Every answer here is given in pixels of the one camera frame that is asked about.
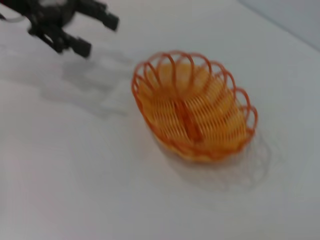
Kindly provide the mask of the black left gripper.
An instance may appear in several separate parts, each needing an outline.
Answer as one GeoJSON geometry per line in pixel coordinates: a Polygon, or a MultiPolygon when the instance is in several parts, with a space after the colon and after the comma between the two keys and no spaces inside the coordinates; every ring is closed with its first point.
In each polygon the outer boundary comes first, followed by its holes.
{"type": "Polygon", "coordinates": [[[27,18],[31,23],[28,33],[39,35],[58,54],[69,49],[85,59],[91,54],[92,45],[89,42],[63,30],[75,12],[100,21],[114,32],[118,29],[119,17],[109,12],[105,3],[96,0],[28,0],[27,4],[30,8],[27,18]]]}

